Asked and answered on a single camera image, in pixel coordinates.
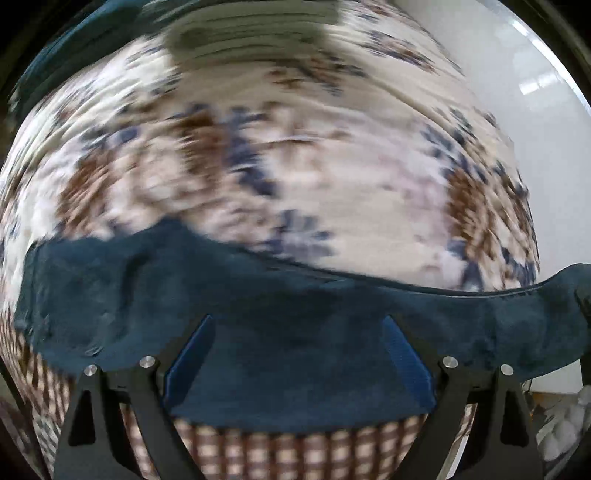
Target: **blue plastic part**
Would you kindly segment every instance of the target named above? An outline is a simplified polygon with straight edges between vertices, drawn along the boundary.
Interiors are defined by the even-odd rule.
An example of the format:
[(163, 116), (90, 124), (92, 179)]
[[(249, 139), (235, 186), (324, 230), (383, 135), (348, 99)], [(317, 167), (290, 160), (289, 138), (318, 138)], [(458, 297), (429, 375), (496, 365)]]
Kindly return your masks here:
[(212, 317), (206, 316), (195, 330), (173, 366), (168, 370), (164, 381), (164, 408), (170, 411), (180, 405), (199, 369), (205, 361), (216, 337), (216, 324)]
[(433, 377), (391, 316), (382, 321), (382, 341), (404, 386), (421, 408), (431, 412), (437, 404)]

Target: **checkered fabric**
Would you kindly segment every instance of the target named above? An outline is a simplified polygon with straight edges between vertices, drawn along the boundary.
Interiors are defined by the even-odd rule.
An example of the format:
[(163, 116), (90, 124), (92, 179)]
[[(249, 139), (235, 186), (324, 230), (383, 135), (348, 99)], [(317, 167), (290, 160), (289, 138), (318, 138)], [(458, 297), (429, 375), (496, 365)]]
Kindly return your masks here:
[[(12, 328), (0, 320), (0, 354), (21, 394), (33, 404), (35, 432), (53, 473), (60, 428), (74, 379), (52, 370)], [(121, 410), (144, 477), (158, 479), (129, 406)], [(458, 438), (469, 433), (476, 408), (468, 405)], [(310, 435), (242, 432), (174, 424), (185, 446), (209, 480), (376, 480), (387, 478), (404, 459), (426, 416), (361, 429)]]

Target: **blue velvet fabric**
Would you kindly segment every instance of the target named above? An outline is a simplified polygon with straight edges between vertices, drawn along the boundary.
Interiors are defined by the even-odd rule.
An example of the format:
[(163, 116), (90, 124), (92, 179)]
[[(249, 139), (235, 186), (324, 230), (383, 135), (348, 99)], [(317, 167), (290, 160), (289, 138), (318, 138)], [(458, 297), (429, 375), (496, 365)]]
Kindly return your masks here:
[(287, 264), (163, 220), (102, 242), (31, 247), (15, 327), (53, 368), (129, 367), (157, 355), (195, 316), (217, 337), (171, 413), (216, 427), (308, 433), (425, 413), (382, 344), (402, 315), (441, 355), (521, 380), (569, 364), (589, 346), (574, 289), (591, 265), (534, 287), (466, 294)]

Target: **white wall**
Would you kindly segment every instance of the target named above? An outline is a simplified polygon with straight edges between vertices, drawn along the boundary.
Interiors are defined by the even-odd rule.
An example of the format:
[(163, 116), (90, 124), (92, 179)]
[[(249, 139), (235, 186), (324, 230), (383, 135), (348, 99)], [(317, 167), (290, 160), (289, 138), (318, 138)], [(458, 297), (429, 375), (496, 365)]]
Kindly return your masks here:
[[(591, 263), (591, 116), (566, 82), (551, 83), (557, 71), (532, 44), (535, 35), (516, 30), (510, 13), (491, 0), (482, 3), (497, 3), (496, 12), (476, 0), (395, 3), (450, 50), (513, 140), (531, 193), (540, 279), (573, 263)], [(524, 95), (520, 85), (535, 88), (532, 81), (540, 76), (551, 84)]]

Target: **metal bolt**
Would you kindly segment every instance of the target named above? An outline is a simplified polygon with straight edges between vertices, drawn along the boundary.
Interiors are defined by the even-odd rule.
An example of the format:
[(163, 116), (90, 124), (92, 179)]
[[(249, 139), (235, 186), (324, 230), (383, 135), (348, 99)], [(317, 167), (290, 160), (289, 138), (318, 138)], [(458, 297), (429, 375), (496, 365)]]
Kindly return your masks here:
[(95, 364), (91, 364), (84, 369), (84, 374), (87, 377), (92, 377), (92, 375), (94, 375), (98, 369), (99, 367), (97, 367)]
[(141, 368), (150, 368), (156, 363), (156, 359), (153, 356), (147, 355), (139, 361)]
[(448, 368), (456, 368), (458, 366), (458, 362), (452, 356), (445, 356), (443, 357), (443, 365)]
[(501, 373), (503, 375), (506, 375), (507, 377), (510, 377), (511, 375), (513, 375), (513, 367), (507, 364), (502, 364)]

